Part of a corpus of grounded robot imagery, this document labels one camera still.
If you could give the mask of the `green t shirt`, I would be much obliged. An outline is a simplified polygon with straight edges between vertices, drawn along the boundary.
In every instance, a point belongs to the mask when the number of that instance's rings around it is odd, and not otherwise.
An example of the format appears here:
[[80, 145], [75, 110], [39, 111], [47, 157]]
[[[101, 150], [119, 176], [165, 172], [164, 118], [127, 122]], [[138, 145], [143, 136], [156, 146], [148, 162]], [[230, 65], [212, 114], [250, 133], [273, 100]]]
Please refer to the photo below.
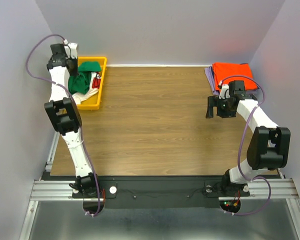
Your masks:
[[68, 91], [71, 95], [80, 93], [85, 95], [90, 90], [92, 73], [98, 73], [102, 70], [98, 61], [85, 61], [78, 67], [76, 76], [70, 76], [68, 79]]

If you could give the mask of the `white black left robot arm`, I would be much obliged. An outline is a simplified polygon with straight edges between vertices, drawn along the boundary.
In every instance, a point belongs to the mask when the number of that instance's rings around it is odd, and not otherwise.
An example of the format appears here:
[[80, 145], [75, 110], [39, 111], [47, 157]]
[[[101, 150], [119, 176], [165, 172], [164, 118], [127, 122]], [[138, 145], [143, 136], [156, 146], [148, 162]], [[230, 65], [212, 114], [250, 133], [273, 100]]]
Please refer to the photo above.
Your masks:
[[75, 182], [69, 186], [78, 193], [98, 197], [101, 184], [84, 146], [82, 120], [77, 105], [68, 90], [68, 78], [78, 74], [78, 45], [63, 40], [50, 46], [52, 56], [46, 67], [52, 86], [44, 109], [56, 132], [63, 138], [75, 169]]

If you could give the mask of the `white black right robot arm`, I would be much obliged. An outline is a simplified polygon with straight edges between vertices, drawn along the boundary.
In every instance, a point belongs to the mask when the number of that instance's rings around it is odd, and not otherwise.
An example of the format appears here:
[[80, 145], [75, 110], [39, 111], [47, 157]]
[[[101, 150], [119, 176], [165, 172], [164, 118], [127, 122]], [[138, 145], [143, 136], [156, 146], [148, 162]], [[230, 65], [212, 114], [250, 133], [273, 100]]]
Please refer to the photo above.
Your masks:
[[225, 195], [232, 195], [238, 187], [259, 180], [265, 172], [287, 165], [291, 132], [272, 121], [262, 110], [261, 104], [252, 93], [246, 91], [242, 80], [223, 85], [219, 95], [207, 98], [207, 119], [214, 115], [221, 118], [240, 115], [245, 120], [244, 131], [252, 131], [245, 160], [241, 161], [240, 149], [237, 166], [228, 169], [222, 177], [220, 189]]

